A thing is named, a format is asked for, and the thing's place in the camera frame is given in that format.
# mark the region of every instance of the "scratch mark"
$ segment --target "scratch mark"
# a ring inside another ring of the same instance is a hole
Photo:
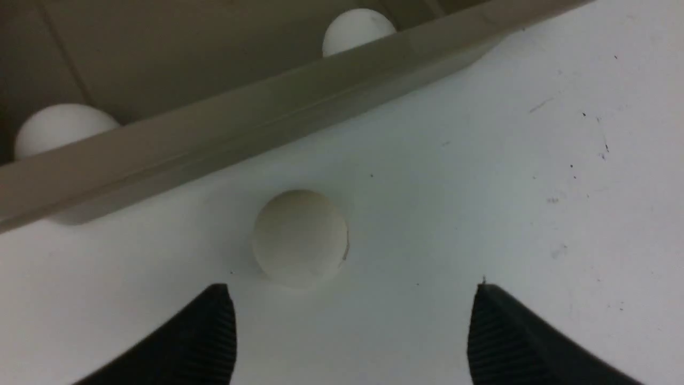
[[[554,99],[555,99],[555,97],[550,97],[550,98],[544,100],[543,102],[539,103],[539,104],[536,105],[534,108],[532,108],[532,109],[528,112],[528,114],[533,114],[533,113],[537,112],[537,110],[539,110],[541,107],[544,107],[548,102],[550,102],[550,101],[552,101],[552,100],[554,100]]]

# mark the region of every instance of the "ribbed rubber pad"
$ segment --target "ribbed rubber pad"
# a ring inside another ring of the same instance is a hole
[[[560,385],[527,337],[477,290],[468,334],[468,362],[475,385]]]
[[[637,385],[495,285],[477,288],[468,361],[474,385]]]
[[[237,359],[235,309],[214,284],[143,341],[79,385],[225,385]]]

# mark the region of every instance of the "ping pong ball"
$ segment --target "ping pong ball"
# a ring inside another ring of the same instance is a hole
[[[57,104],[33,114],[14,142],[17,160],[119,127],[114,118],[88,105]]]
[[[261,210],[252,250],[263,271],[292,288],[309,288],[334,277],[347,258],[347,223],[325,196],[284,192]]]
[[[356,9],[339,15],[328,27],[323,39],[323,56],[347,51],[367,44],[397,30],[383,14],[367,9]]]

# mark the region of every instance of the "white ball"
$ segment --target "white ball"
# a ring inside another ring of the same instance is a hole
[[[259,213],[252,249],[274,281],[308,288],[337,274],[349,248],[347,223],[325,196],[307,190],[284,192]]]
[[[119,127],[114,118],[81,104],[57,104],[33,114],[14,142],[17,160],[77,142]]]
[[[392,22],[379,12],[350,10],[339,15],[328,27],[323,39],[323,56],[347,51],[396,32]]]

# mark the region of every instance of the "white table surface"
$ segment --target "white table surface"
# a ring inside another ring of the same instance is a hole
[[[600,0],[121,212],[0,236],[0,383],[76,380],[227,282],[234,384],[468,384],[483,275],[637,379],[684,383],[683,17],[680,0]],[[290,188],[350,223],[342,271],[304,293],[248,242]]]

